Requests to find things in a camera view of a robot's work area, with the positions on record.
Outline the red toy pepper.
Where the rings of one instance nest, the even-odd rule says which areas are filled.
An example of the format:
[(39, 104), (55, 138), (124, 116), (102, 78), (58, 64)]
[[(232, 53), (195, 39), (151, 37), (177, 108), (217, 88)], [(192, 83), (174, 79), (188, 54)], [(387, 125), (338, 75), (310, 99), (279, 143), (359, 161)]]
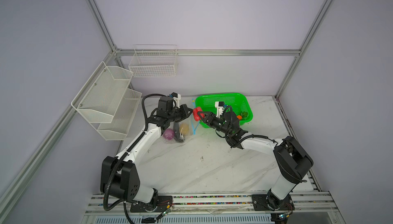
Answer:
[(202, 121), (205, 118), (205, 114), (201, 107), (196, 107), (193, 109), (193, 117), (196, 122)]

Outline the green plastic basket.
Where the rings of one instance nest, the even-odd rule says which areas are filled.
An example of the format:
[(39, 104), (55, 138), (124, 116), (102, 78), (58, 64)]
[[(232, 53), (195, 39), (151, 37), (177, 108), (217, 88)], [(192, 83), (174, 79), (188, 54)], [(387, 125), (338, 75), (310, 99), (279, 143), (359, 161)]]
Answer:
[(195, 99), (195, 105), (196, 107), (201, 107), (203, 111), (210, 111), (216, 114), (215, 102), (217, 101), (223, 101), (225, 105), (230, 105), (236, 115), (240, 115), (242, 111), (249, 113), (246, 119), (240, 120), (240, 126), (253, 119), (253, 112), (247, 98), (239, 93), (202, 95)]

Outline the yellow toy lemon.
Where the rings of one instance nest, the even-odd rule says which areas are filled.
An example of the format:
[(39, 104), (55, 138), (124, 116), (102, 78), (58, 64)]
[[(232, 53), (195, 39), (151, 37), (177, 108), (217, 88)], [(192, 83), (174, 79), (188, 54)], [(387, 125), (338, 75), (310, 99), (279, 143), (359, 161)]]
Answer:
[(190, 131), (189, 124), (181, 123), (179, 125), (179, 130), (180, 130), (180, 134), (182, 136), (188, 136), (189, 135), (189, 131)]

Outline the dark toy eggplant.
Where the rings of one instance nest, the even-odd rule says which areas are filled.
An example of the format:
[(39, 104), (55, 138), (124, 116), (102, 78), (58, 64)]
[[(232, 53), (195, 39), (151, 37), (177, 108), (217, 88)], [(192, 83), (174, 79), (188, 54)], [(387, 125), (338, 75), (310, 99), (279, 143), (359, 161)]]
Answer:
[(184, 136), (180, 132), (180, 125), (177, 122), (174, 122), (173, 126), (174, 130), (174, 139), (176, 142), (183, 143), (184, 142)]

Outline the clear zip bag blue zipper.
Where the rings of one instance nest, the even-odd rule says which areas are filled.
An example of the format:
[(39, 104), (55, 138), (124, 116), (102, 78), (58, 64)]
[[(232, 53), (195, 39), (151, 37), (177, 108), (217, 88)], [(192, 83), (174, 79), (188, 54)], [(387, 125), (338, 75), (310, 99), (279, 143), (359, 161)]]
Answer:
[(171, 97), (162, 97), (159, 100), (157, 115), (164, 118), (161, 127), (162, 137), (167, 141), (184, 143), (193, 135), (193, 109), (188, 104), (179, 104)]

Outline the purple toy onion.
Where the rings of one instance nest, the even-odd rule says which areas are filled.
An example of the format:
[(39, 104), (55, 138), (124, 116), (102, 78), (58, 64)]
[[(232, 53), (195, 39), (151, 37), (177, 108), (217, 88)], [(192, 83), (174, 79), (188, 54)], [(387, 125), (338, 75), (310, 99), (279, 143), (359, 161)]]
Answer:
[(171, 128), (168, 128), (164, 131), (162, 137), (164, 137), (167, 141), (171, 141), (175, 137), (175, 132)]

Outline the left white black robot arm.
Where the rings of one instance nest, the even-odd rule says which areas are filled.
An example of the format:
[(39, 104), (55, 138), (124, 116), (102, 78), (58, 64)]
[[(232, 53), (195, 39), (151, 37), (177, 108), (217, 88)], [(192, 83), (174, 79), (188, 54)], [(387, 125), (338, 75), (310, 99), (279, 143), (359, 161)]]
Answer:
[(192, 109), (181, 105), (180, 100), (177, 93), (150, 94), (142, 99), (144, 128), (124, 150), (102, 162), (100, 191), (106, 211), (121, 202), (137, 201), (153, 206), (157, 203), (156, 189), (141, 184), (137, 165), (172, 122), (179, 123), (192, 114)]

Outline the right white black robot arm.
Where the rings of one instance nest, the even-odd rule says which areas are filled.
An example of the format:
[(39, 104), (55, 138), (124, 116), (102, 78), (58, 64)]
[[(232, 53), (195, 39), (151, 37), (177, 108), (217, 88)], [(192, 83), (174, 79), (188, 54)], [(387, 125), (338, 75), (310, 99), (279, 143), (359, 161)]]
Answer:
[(300, 183), (314, 165), (313, 160), (294, 137), (287, 136), (281, 143), (263, 135), (255, 135), (240, 127), (240, 120), (233, 111), (225, 108), (217, 115), (210, 111), (197, 111), (200, 121), (220, 132), (231, 148), (248, 149), (275, 158), (280, 176), (266, 195), (265, 206), (280, 209), (290, 192)]

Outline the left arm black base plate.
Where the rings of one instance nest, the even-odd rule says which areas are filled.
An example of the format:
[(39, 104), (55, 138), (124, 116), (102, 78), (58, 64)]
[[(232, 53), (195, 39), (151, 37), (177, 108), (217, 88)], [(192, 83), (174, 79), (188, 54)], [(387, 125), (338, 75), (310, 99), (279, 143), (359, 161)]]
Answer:
[(135, 202), (129, 207), (131, 213), (161, 213), (169, 205), (173, 204), (173, 197), (170, 195), (154, 196), (150, 203)]

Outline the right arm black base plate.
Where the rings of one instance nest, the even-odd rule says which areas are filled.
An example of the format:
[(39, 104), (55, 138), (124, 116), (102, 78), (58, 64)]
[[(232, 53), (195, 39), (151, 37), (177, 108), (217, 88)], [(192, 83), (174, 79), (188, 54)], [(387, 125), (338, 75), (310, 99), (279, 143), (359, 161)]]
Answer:
[(278, 199), (274, 194), (253, 194), (252, 204), (255, 211), (290, 211), (295, 207), (291, 196), (288, 194), (284, 199)]

